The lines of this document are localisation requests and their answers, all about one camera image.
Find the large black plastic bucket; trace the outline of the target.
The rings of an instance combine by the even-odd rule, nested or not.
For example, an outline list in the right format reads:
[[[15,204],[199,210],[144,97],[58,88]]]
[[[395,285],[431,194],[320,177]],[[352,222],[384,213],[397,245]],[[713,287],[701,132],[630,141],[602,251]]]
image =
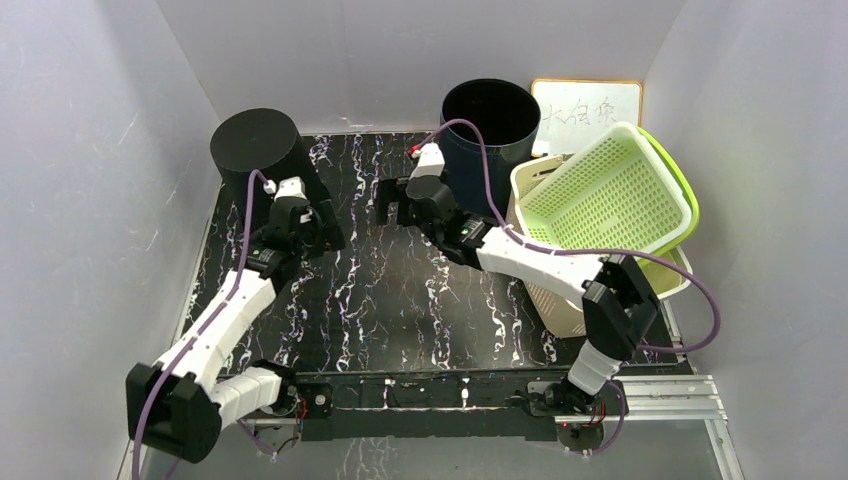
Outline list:
[[[279,110],[254,108],[224,120],[212,134],[210,153],[224,186],[238,206],[239,218],[251,216],[252,230],[267,223],[272,204],[272,198],[257,180],[252,208],[247,208],[248,181],[255,170],[276,183],[300,178],[306,197],[313,203],[330,198],[297,126]]]

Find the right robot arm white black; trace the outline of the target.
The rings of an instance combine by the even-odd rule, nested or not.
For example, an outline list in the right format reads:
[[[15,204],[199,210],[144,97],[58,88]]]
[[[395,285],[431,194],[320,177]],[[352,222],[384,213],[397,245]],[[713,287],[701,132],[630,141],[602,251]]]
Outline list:
[[[566,377],[527,399],[542,410],[590,414],[605,384],[629,361],[660,313],[660,301],[636,259],[620,253],[558,256],[517,242],[493,219],[463,209],[438,176],[379,182],[378,223],[416,227],[444,257],[458,265],[517,278],[580,307],[586,339]]]

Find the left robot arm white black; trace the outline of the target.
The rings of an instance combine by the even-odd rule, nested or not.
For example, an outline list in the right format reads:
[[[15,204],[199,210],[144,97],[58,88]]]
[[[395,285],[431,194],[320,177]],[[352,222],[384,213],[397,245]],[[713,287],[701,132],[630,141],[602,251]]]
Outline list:
[[[224,362],[257,317],[305,261],[345,246],[332,203],[300,194],[275,199],[268,221],[244,237],[238,266],[183,336],[153,364],[136,364],[125,380],[128,433],[136,445],[191,463],[205,459],[228,426],[267,410],[295,411],[295,373],[259,360],[221,381]]]

